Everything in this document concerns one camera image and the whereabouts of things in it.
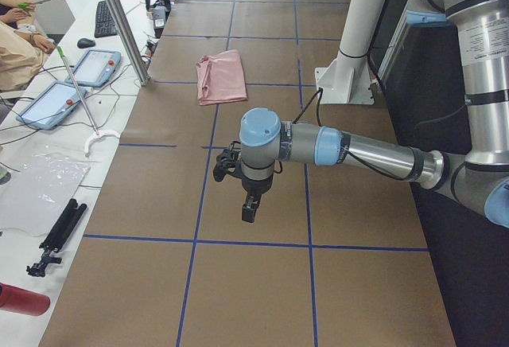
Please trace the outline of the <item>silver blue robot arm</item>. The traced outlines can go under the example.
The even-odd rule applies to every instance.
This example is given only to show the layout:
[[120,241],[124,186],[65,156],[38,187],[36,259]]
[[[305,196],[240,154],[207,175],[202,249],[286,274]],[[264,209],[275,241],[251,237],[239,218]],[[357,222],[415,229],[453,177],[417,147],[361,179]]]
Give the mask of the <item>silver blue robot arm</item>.
[[250,223],[279,162],[358,166],[419,185],[487,218],[508,224],[508,0],[407,0],[417,29],[445,27],[459,53],[451,87],[425,92],[414,56],[401,56],[398,81],[383,84],[395,140],[385,142],[300,120],[283,121],[265,107],[240,121],[235,176],[246,192]]

